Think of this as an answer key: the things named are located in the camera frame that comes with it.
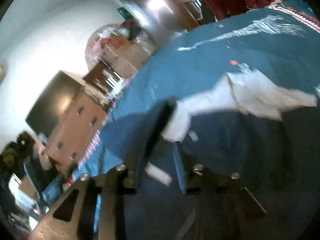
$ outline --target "screw head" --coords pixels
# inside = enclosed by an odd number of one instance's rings
[[[88,173],[84,173],[80,176],[80,180],[87,180],[90,178],[90,175]]]
[[[124,164],[120,164],[116,166],[117,171],[124,171],[127,167]]]
[[[204,167],[202,164],[195,164],[193,166],[193,170],[195,170],[195,171],[202,171],[203,169],[204,169]]]
[[[231,179],[239,179],[239,178],[240,178],[240,174],[237,173],[237,172],[234,172],[234,173],[232,173],[232,174],[230,175],[230,178],[231,178]]]

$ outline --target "patterned border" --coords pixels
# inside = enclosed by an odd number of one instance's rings
[[[295,9],[291,7],[285,7],[282,4],[272,5],[272,6],[269,6],[268,8],[289,14],[292,17],[296,18],[298,21],[302,22],[303,24],[314,29],[316,32],[320,33],[320,21],[314,17],[309,16],[304,12],[297,12]]]

